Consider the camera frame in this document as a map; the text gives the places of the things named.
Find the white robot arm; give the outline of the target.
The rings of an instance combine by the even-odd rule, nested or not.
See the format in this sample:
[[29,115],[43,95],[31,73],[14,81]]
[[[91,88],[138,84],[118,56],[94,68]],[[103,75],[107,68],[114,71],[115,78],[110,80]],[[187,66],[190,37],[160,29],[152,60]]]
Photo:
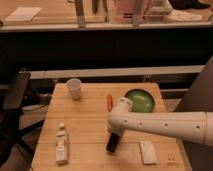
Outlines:
[[133,130],[213,146],[213,112],[136,113],[132,106],[128,98],[118,99],[107,117],[111,133]]

